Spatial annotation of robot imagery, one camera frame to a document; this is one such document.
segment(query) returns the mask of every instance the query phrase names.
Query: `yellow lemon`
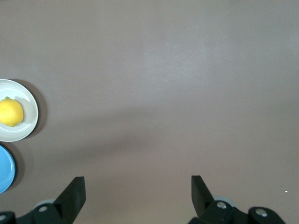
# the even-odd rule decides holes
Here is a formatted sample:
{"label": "yellow lemon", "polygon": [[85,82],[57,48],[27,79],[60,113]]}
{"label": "yellow lemon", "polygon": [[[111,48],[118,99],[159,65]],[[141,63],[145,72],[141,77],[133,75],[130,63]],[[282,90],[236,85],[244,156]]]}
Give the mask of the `yellow lemon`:
{"label": "yellow lemon", "polygon": [[14,127],[21,123],[24,112],[21,104],[9,97],[0,101],[0,122],[4,125]]}

